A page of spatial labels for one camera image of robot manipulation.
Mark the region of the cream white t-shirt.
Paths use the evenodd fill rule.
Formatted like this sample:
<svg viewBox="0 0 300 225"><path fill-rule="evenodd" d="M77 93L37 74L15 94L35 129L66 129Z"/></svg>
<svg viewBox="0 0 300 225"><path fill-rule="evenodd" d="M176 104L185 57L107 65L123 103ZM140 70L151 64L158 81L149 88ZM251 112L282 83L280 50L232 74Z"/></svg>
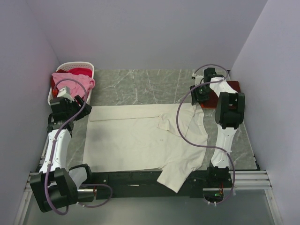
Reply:
<svg viewBox="0 0 300 225"><path fill-rule="evenodd" d="M200 106L95 106L83 162L93 172L161 169L158 183L178 192L203 164L208 135Z"/></svg>

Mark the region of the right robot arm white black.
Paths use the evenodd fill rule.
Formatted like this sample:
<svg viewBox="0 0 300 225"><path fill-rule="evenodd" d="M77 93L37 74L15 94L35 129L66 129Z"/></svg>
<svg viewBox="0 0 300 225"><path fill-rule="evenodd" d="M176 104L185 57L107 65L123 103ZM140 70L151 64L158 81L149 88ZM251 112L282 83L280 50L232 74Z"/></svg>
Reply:
<svg viewBox="0 0 300 225"><path fill-rule="evenodd" d="M208 102L212 92L217 96L216 148L207 169L206 183L211 187L222 186L231 183L231 149L236 131L244 120L245 94L234 90L226 81L226 77L217 74L213 67L204 69L202 79L197 75L193 75L193 79L195 85L190 87L192 105Z"/></svg>

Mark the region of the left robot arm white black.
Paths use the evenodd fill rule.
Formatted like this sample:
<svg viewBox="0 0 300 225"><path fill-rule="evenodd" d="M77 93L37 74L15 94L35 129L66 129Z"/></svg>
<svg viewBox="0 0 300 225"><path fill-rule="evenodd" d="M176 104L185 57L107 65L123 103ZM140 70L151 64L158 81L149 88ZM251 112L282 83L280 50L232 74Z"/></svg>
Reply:
<svg viewBox="0 0 300 225"><path fill-rule="evenodd" d="M30 187L42 212L58 210L78 202L78 188L89 188L94 182L87 164L66 169L68 145L74 121L91 113L92 107L79 96L73 100L55 97L50 101L46 156L38 174L30 179Z"/></svg>

